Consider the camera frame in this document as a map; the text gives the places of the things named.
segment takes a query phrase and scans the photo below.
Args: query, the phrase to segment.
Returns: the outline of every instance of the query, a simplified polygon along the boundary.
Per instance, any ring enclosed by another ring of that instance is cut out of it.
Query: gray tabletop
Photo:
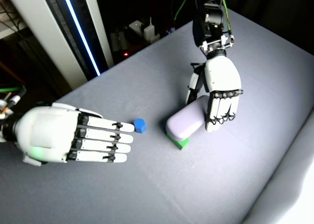
[[[59,100],[108,119],[145,119],[126,163],[35,168],[0,146],[1,223],[240,223],[314,104],[314,57],[230,16],[227,55],[244,89],[235,121],[201,128],[183,151],[165,136],[167,118],[184,106],[189,64],[205,61],[189,23]]]

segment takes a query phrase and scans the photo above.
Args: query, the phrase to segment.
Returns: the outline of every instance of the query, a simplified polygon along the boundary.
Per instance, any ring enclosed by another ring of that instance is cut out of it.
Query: green block
[[[175,139],[173,139],[168,133],[167,133],[167,137],[180,149],[184,149],[190,142],[190,139],[187,138],[183,141],[176,141]]]

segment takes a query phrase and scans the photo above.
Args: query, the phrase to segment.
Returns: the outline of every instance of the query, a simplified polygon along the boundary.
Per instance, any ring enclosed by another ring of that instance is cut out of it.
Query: robotic hand
[[[35,166],[46,162],[67,163],[68,160],[122,163],[133,137],[120,132],[133,132],[134,126],[104,119],[100,114],[53,103],[36,107],[23,116],[13,114],[0,101],[0,142],[16,141],[23,152],[23,161]],[[116,130],[109,132],[103,129]]]
[[[225,49],[232,47],[234,36],[225,0],[196,0],[197,16],[193,36],[207,58],[205,63],[192,63],[193,75],[188,86],[186,103],[197,99],[202,85],[209,92],[206,130],[216,131],[227,120],[235,118],[241,90],[240,75]]]

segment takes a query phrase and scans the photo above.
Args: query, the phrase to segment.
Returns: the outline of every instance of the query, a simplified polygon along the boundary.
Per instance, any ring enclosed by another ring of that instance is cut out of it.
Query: led light strip
[[[77,18],[77,16],[76,16],[75,12],[74,12],[74,9],[73,9],[73,7],[72,7],[72,4],[71,4],[70,0],[65,0],[65,2],[67,3],[67,6],[68,6],[68,8],[69,8],[69,10],[70,10],[70,13],[71,13],[71,15],[72,15],[72,18],[73,18],[73,20],[74,20],[74,23],[75,23],[75,25],[77,26],[79,35],[80,35],[80,37],[82,38],[82,41],[83,41],[83,43],[84,43],[84,46],[85,46],[85,48],[86,48],[86,50],[87,50],[87,52],[88,52],[88,55],[89,55],[89,57],[90,57],[90,59],[91,59],[91,61],[92,61],[92,63],[93,63],[94,69],[96,70],[97,75],[100,76],[100,72],[99,72],[98,67],[97,67],[97,65],[96,65],[96,62],[95,62],[95,60],[94,60],[94,57],[93,57],[93,55],[92,55],[92,53],[91,53],[91,51],[90,51],[90,49],[89,49],[89,46],[88,46],[87,41],[86,41],[86,39],[85,39],[84,33],[83,33],[83,31],[82,31],[82,28],[81,28],[80,25],[79,25],[79,21],[78,21],[78,18]]]

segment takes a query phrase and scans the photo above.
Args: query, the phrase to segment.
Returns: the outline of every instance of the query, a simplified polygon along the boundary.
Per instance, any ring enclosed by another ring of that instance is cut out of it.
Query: white robotic hand
[[[230,59],[217,55],[205,64],[192,64],[194,73],[189,84],[186,103],[197,98],[197,93],[204,84],[209,92],[206,130],[217,131],[220,125],[235,118],[241,90],[240,75]]]
[[[133,136],[120,132],[133,131],[132,124],[60,103],[33,108],[20,118],[12,115],[1,127],[4,139],[17,142],[23,161],[35,166],[68,160],[125,162]]]

